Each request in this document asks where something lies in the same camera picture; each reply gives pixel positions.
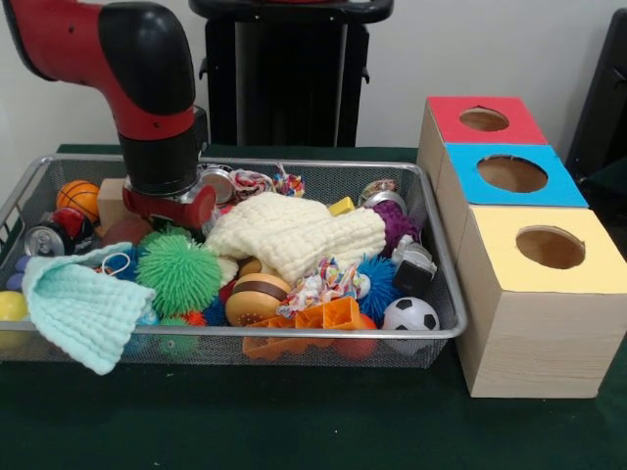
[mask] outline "yellow box lid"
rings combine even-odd
[[[627,294],[627,263],[592,211],[470,209],[502,289]]]

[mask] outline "metal basket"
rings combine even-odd
[[[276,162],[221,160],[206,162],[243,167],[266,174]],[[283,364],[427,368],[448,339],[461,334],[466,314],[458,280],[445,243],[431,187],[413,164],[282,162],[307,181],[307,197],[331,204],[350,196],[354,201],[369,182],[391,178],[418,225],[426,222],[423,243],[439,266],[424,298],[438,312],[441,330],[286,330],[234,327],[137,327],[122,362],[181,364]],[[59,189],[75,179],[100,184],[104,178],[125,177],[121,157],[53,155],[34,162],[0,210],[0,283],[4,286],[24,255],[23,236],[45,212],[52,211]],[[280,345],[278,357],[250,358],[243,343]],[[0,322],[0,360],[67,361],[29,321]]]

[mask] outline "white wall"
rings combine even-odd
[[[161,3],[185,26],[197,67],[203,20],[186,0]],[[372,81],[362,93],[358,145],[417,145],[429,94],[519,95],[565,156],[621,6],[624,0],[397,0],[392,18],[370,27]],[[206,107],[206,81],[197,95]],[[91,89],[30,74],[0,21],[0,201],[31,160],[63,142],[115,143],[106,103]]]

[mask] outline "yellow ball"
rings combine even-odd
[[[28,315],[26,299],[19,292],[0,292],[0,321],[20,321]]]
[[[0,321],[20,321],[28,315],[26,299],[19,292],[0,292]],[[20,348],[28,341],[26,331],[0,332],[0,351]]]

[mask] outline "white soccer ball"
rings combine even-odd
[[[383,329],[399,332],[436,331],[440,329],[440,319],[427,302],[416,297],[403,297],[385,309]],[[386,340],[386,343],[402,355],[414,355],[431,344],[427,340]]]

